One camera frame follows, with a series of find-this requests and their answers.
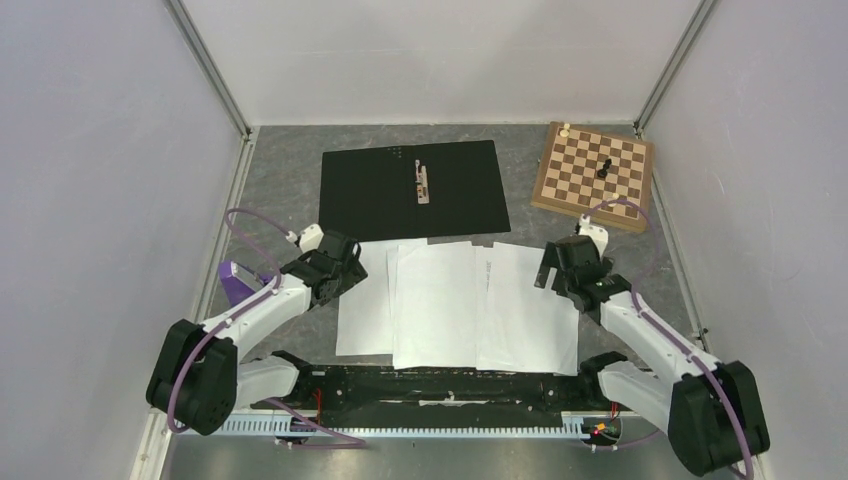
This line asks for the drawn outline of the right white paper sheet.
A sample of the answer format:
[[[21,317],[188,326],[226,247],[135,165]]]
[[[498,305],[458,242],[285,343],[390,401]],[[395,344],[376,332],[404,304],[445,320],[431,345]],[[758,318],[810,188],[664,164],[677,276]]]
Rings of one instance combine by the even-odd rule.
[[[579,313],[571,300],[535,286],[543,253],[499,242],[480,251],[489,270],[478,298],[477,369],[578,373]]]

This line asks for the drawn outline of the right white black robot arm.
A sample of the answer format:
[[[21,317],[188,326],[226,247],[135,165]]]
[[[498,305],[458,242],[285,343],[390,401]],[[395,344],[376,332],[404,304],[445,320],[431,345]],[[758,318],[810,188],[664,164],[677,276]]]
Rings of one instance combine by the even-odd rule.
[[[671,328],[612,271],[596,241],[571,235],[546,244],[535,279],[572,302],[577,311],[626,343],[647,365],[618,352],[586,361],[577,382],[591,408],[622,404],[666,435],[680,463],[702,477],[750,467],[771,448],[754,373],[740,361],[723,362]]]

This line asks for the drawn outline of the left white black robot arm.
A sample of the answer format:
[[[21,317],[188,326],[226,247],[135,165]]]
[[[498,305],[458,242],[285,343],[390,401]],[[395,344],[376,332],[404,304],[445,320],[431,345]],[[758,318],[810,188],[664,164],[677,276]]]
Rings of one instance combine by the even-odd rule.
[[[287,322],[326,305],[366,276],[355,239],[317,226],[298,240],[301,255],[244,301],[201,323],[182,319],[167,331],[146,389],[148,404],[163,412],[175,433],[210,435],[231,413],[280,399],[307,405],[312,379],[276,354],[246,362],[246,355]]]

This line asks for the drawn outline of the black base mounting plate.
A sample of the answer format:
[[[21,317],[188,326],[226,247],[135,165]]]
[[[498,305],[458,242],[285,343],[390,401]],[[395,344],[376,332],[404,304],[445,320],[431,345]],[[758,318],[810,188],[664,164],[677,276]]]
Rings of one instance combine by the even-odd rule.
[[[585,374],[304,364],[283,403],[332,428],[556,427],[564,412],[608,414]]]

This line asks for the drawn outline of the wooden chessboard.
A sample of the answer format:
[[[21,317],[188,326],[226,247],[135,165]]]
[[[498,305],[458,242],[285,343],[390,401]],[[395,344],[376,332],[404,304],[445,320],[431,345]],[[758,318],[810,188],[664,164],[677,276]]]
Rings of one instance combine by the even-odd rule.
[[[647,228],[655,147],[636,138],[602,133],[570,124],[567,138],[559,135],[564,122],[549,125],[544,152],[531,196],[535,207],[579,217],[602,202],[597,223],[630,232]],[[612,166],[605,179],[596,172],[605,159]],[[611,200],[618,193],[618,200]]]

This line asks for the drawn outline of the black chess piece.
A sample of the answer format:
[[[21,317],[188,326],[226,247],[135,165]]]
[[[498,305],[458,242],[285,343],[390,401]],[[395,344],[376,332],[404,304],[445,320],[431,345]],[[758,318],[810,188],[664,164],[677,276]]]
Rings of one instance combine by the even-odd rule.
[[[602,167],[596,172],[596,176],[601,179],[605,179],[610,171],[612,166],[612,159],[607,158],[604,160]]]

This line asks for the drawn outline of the purple stapler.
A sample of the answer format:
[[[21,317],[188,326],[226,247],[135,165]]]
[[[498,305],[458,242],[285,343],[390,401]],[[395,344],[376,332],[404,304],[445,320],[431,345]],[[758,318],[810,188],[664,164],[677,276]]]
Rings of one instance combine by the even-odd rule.
[[[273,280],[272,275],[257,273],[232,260],[218,265],[218,277],[231,307],[235,307]]]

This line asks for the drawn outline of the black blue file folder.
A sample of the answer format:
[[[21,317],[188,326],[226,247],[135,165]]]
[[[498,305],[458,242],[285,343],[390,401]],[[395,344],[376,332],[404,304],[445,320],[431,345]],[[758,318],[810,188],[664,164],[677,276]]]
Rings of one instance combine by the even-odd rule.
[[[495,144],[326,152],[318,223],[360,242],[508,232]]]

